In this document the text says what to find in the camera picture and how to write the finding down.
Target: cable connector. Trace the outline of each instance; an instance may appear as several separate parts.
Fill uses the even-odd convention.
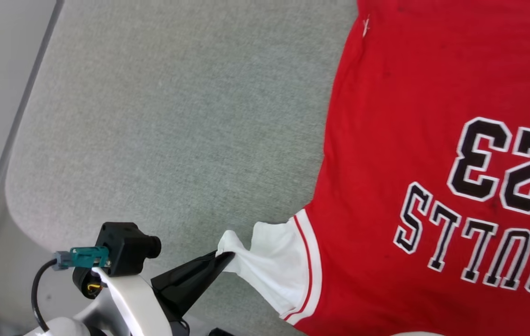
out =
[[[62,271],[71,267],[110,267],[109,249],[104,246],[73,247],[70,251],[57,251],[54,253],[57,264],[53,270]]]

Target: basketball jersey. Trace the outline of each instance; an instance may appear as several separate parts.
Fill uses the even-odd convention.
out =
[[[362,0],[312,202],[228,271],[311,336],[530,335],[530,0]]]

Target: gray carpet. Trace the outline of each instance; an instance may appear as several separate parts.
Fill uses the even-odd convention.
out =
[[[7,202],[49,250],[132,221],[163,241],[154,276],[225,230],[308,203],[354,0],[67,0],[13,148]],[[298,334],[223,274],[192,313],[242,335]]]

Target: black cable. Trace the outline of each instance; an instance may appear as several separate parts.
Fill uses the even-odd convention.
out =
[[[32,302],[32,312],[35,314],[35,319],[39,323],[39,326],[41,326],[41,329],[43,332],[49,331],[49,327],[47,326],[47,323],[45,323],[45,320],[42,319],[41,311],[39,310],[39,302],[36,298],[37,293],[39,291],[39,281],[41,280],[42,274],[51,266],[57,264],[57,259],[53,259],[47,264],[44,264],[41,266],[38,272],[36,272],[35,280],[32,281],[32,295],[30,296],[30,302]]]

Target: white sleeve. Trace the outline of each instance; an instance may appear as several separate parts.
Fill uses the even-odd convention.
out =
[[[234,252],[224,272],[246,280],[292,325],[314,313],[322,273],[318,245],[306,212],[287,223],[256,223],[250,251],[233,231],[219,241],[217,254]]]

